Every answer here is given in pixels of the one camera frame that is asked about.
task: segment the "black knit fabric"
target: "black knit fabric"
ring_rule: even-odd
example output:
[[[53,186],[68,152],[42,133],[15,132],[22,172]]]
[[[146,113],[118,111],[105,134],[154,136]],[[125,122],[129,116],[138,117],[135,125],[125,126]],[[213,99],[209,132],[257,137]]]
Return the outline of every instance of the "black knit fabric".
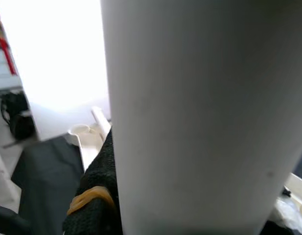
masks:
[[[63,224],[65,235],[122,234],[111,131],[98,156],[82,177],[76,196],[94,186],[104,186],[109,190],[116,204],[117,214],[102,199],[93,199],[80,210],[67,216]]]

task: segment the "white rod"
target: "white rod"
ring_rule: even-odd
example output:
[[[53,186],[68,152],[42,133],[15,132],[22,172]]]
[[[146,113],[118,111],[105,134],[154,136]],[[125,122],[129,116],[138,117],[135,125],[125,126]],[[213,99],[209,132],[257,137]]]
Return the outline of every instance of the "white rod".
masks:
[[[258,234],[302,153],[302,9],[103,0],[102,14],[124,233]]]

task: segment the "floor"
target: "floor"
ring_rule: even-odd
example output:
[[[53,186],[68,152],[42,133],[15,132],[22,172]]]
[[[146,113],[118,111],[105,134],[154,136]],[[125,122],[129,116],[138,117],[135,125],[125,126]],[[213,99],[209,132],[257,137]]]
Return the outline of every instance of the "floor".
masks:
[[[22,149],[25,146],[32,144],[35,141],[36,138],[33,137],[26,141],[15,143],[15,140],[10,134],[9,127],[6,125],[5,121],[2,119],[0,114],[0,157],[3,163],[5,164],[5,167],[9,175],[13,173],[13,170],[17,164]],[[16,189],[15,192],[18,195],[18,198],[16,200],[8,200],[8,201],[0,200],[0,206],[18,212],[19,197],[20,197],[21,190],[12,182],[10,185]]]

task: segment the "white plastic part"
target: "white plastic part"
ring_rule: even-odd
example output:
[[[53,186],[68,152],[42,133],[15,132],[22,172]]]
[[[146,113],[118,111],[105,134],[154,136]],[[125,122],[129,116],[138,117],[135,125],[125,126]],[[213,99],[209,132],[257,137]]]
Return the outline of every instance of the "white plastic part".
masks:
[[[127,235],[258,234],[302,154],[302,8],[102,0]]]
[[[67,142],[79,146],[82,164],[86,171],[101,150],[111,125],[103,115],[102,109],[92,107],[96,124],[88,126],[79,124],[68,130]]]
[[[68,130],[67,142],[79,146],[83,169],[86,171],[103,146],[99,129],[75,125]]]
[[[107,134],[109,133],[109,131],[111,129],[110,123],[105,118],[101,108],[93,106],[91,112],[92,112],[92,115],[93,115],[97,125],[101,129],[103,138],[106,139]]]
[[[291,191],[291,199],[299,207],[302,214],[302,179],[291,173],[285,186]]]
[[[302,213],[298,205],[289,197],[278,197],[273,213],[279,218],[274,221],[280,227],[298,230],[302,234]]]

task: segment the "grey floor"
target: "grey floor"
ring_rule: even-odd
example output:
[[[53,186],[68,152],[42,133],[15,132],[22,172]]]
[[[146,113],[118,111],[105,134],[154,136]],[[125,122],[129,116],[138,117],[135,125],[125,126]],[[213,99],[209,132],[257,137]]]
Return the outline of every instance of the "grey floor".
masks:
[[[15,140],[10,134],[9,127],[5,123],[5,121],[2,119],[1,114],[0,114],[0,156],[5,163],[5,166],[7,168],[7,171],[9,175],[11,175],[14,171],[14,168],[17,164],[17,161],[19,159],[19,156],[22,152],[22,149],[27,146],[32,144],[33,142],[36,141],[35,137],[32,137],[26,141],[13,144],[10,147],[6,147],[7,145],[11,143],[15,143]],[[15,186],[17,189],[18,194],[20,195],[21,190]],[[7,202],[7,203],[0,203],[0,206],[9,208],[15,212],[18,212],[18,207],[19,207],[19,201],[14,201],[14,202]]]

